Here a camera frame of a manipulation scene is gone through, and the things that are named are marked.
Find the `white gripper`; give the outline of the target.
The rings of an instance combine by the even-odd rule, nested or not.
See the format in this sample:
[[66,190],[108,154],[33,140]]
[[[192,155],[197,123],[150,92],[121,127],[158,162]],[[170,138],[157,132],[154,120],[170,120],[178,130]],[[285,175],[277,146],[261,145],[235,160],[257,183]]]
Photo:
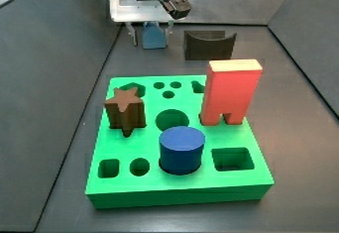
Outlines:
[[168,45],[176,20],[166,13],[160,0],[108,0],[108,10],[112,21],[124,23],[134,46],[137,38],[132,22],[168,22],[164,30]]

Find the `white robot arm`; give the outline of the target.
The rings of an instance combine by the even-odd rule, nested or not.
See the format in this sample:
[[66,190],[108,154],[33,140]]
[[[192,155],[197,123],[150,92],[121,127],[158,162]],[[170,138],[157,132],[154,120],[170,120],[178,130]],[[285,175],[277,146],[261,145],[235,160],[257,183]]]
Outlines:
[[141,46],[145,50],[164,49],[174,19],[157,0],[108,0],[109,17],[122,23],[137,45],[133,23],[142,25]]

